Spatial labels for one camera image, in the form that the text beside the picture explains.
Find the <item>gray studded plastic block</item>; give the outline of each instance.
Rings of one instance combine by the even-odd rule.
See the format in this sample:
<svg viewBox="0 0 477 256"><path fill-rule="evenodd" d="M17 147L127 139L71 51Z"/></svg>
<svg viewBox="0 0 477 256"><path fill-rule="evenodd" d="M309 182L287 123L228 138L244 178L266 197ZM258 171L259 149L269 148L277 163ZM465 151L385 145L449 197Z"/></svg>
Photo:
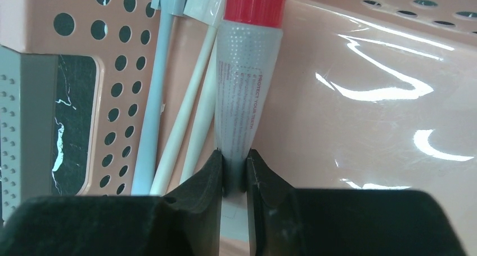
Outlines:
<svg viewBox="0 0 477 256"><path fill-rule="evenodd" d="M0 47L2 217L51 194L57 56Z"/></svg>

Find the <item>red cap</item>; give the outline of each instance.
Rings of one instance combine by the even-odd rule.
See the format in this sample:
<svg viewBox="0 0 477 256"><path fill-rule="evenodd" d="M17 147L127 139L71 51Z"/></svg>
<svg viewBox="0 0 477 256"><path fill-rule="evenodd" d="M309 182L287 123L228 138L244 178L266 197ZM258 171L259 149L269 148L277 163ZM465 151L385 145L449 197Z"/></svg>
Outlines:
<svg viewBox="0 0 477 256"><path fill-rule="evenodd" d="M285 0L227 0L224 19L281 28L284 9Z"/></svg>

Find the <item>toothpaste tube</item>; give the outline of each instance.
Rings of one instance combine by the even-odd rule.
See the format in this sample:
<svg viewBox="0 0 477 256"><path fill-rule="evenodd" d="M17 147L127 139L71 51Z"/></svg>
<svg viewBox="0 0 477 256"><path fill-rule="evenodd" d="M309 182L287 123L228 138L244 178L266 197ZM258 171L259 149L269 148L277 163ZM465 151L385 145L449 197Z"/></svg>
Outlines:
<svg viewBox="0 0 477 256"><path fill-rule="evenodd" d="M270 87L285 0L227 0L217 35L215 137L225 194L244 191L245 159Z"/></svg>

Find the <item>gray plastic object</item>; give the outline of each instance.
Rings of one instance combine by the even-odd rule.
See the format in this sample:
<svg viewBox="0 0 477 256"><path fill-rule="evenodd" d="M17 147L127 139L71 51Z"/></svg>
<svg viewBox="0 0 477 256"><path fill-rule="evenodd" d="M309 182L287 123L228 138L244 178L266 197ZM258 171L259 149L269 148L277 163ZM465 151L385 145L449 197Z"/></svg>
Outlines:
<svg viewBox="0 0 477 256"><path fill-rule="evenodd" d="M51 194L57 56L0 47L2 217Z"/></svg>

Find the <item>toothbrush handle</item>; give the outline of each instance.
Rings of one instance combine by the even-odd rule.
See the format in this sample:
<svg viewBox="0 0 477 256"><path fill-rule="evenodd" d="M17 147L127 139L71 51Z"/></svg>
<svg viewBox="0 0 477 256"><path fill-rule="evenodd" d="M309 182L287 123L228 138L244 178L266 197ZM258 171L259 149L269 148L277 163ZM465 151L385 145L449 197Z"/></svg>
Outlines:
<svg viewBox="0 0 477 256"><path fill-rule="evenodd" d="M131 195L148 195L151 189L158 151L159 123L163 101L164 74L174 16L161 13L151 86L141 129Z"/></svg>
<svg viewBox="0 0 477 256"><path fill-rule="evenodd" d="M217 86L217 41L214 43L212 55L210 56L209 66L205 74L204 84L200 93L197 113L192 126L191 138L187 149L184 168L182 169L180 184L189 179L193 174L199 161L200 153L204 146L205 138L210 128L210 123L215 112L215 90Z"/></svg>
<svg viewBox="0 0 477 256"><path fill-rule="evenodd" d="M205 65L210 56L216 35L217 28L210 26L205 35L205 40L202 44L202 49L200 50L199 58L197 59L181 108L179 109L179 113L177 114L174 126L172 127L172 131L170 132L163 155L160 159L159 166L157 167L157 172L150 191L151 195L162 196L166 193L170 178L174 171L179 150L182 146L182 140L186 133L197 90L199 89Z"/></svg>

